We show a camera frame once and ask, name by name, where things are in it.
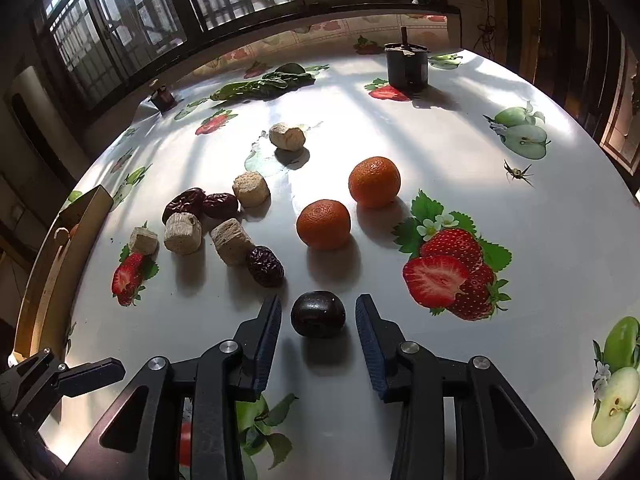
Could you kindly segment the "orange mandarin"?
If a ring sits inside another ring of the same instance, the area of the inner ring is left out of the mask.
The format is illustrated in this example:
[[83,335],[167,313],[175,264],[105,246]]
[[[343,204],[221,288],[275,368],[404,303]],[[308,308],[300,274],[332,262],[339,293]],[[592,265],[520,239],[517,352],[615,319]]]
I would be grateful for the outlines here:
[[316,200],[307,205],[296,220],[298,237],[315,250],[343,247],[351,227],[347,208],[337,200]]
[[399,193],[400,186],[398,168],[382,156],[363,160],[348,177],[350,195],[364,208],[378,209],[390,204]]

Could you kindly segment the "beige cake round piece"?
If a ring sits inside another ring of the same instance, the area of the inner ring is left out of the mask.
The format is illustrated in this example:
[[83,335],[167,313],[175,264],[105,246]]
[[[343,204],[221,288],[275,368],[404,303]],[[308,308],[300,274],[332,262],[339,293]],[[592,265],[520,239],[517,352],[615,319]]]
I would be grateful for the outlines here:
[[190,212],[175,212],[165,224],[164,245],[174,254],[186,256],[200,248],[203,229],[197,216]]

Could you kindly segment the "small dark bottle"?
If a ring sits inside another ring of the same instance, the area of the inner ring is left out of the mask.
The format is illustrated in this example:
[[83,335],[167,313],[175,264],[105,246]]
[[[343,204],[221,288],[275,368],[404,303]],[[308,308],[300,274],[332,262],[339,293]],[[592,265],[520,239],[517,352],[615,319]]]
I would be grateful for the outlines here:
[[161,112],[166,113],[176,104],[176,99],[166,84],[162,84],[158,79],[154,79],[149,84],[150,100],[152,104]]

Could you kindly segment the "black cup with stick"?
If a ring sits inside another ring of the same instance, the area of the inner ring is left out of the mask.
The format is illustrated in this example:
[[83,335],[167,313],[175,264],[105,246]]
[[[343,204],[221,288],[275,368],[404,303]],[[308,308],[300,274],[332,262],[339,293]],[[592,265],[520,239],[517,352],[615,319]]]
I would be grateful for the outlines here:
[[399,42],[384,46],[388,82],[397,90],[420,92],[428,84],[430,50],[420,44],[410,44],[406,26],[401,26],[400,34]]

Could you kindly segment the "dark purple plum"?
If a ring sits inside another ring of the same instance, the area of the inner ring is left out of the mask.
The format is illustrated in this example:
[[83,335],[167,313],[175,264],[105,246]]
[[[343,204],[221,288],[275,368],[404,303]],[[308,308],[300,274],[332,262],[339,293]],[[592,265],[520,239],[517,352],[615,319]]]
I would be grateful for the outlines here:
[[328,290],[304,292],[293,304],[291,323],[300,336],[329,339],[341,333],[346,322],[342,300]]

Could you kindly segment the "window with metal bars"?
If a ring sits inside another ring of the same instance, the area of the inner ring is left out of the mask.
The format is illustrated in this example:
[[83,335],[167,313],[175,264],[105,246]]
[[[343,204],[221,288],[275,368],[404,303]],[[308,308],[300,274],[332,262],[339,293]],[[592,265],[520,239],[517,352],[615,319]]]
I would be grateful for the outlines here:
[[50,77],[93,110],[213,30],[302,1],[40,0],[32,31]]

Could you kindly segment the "small beige cake piece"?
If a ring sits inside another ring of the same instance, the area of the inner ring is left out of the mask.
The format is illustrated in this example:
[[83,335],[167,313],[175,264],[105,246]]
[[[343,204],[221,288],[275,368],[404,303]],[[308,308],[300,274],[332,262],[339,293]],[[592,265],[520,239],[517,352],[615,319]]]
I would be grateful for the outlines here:
[[136,254],[152,256],[158,247],[158,237],[144,226],[136,226],[129,239],[129,249]]

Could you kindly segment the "white standing air conditioner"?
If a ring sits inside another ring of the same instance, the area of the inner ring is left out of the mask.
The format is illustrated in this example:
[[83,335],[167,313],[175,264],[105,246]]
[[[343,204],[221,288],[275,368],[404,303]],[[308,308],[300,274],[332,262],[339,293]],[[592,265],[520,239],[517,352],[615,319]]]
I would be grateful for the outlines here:
[[32,147],[62,182],[72,186],[88,169],[89,159],[32,66],[13,79],[8,98]]

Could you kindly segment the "green leafy vegetable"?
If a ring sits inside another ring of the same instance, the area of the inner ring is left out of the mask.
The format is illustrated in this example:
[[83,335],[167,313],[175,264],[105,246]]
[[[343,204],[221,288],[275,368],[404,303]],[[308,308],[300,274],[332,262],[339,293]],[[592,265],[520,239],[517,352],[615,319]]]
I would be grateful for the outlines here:
[[209,96],[212,101],[272,100],[314,84],[316,77],[297,63],[285,63],[259,79],[225,84]]

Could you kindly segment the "cardboard tray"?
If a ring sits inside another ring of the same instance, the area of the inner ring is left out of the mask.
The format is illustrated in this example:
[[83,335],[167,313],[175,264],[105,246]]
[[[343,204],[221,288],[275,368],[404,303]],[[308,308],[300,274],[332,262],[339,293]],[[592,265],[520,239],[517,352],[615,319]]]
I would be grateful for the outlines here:
[[64,356],[76,292],[113,204],[98,185],[56,216],[30,271],[18,315],[12,352],[18,362],[44,349]]

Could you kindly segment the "red date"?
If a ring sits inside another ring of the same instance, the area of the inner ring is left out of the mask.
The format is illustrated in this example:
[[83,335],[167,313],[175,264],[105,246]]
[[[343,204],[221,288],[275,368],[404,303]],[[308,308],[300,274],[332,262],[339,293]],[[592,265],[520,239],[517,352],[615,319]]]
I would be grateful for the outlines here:
[[284,281],[284,267],[266,246],[254,246],[246,255],[245,263],[254,280],[262,287],[278,288]]
[[163,224],[166,224],[167,220],[177,212],[188,212],[194,214],[196,218],[201,218],[204,200],[205,193],[201,188],[188,188],[166,205],[162,214]]
[[228,220],[239,213],[239,201],[230,193],[213,193],[204,197],[202,211],[208,218]]

